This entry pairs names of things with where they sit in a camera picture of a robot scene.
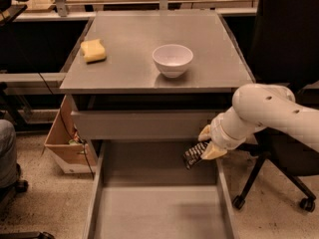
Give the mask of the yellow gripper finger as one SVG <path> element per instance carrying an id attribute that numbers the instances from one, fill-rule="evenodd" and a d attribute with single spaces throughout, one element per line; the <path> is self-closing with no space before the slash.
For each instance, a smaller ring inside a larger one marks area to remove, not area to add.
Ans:
<path id="1" fill-rule="evenodd" d="M 227 154 L 226 149 L 220 148 L 218 145 L 211 141 L 200 157 L 204 160 L 212 160 L 219 158 L 225 154 Z"/>
<path id="2" fill-rule="evenodd" d="M 199 141 L 210 140 L 210 125 L 206 125 L 198 135 Z"/>

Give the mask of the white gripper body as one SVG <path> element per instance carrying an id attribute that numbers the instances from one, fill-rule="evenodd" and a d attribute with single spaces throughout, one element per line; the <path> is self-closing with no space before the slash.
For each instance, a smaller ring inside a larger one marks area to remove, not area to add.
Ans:
<path id="1" fill-rule="evenodd" d="M 246 141 L 247 124 L 237 116 L 221 113 L 210 123 L 210 137 L 221 149 L 236 149 Z"/>

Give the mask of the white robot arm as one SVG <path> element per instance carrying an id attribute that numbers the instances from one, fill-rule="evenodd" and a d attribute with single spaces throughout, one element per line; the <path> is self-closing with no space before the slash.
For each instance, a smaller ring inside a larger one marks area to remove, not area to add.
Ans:
<path id="1" fill-rule="evenodd" d="M 210 139 L 200 158 L 223 156 L 267 127 L 319 150 L 318 110 L 296 104 L 286 87 L 247 84 L 235 91 L 231 108 L 215 117 L 198 136 L 199 141 Z"/>

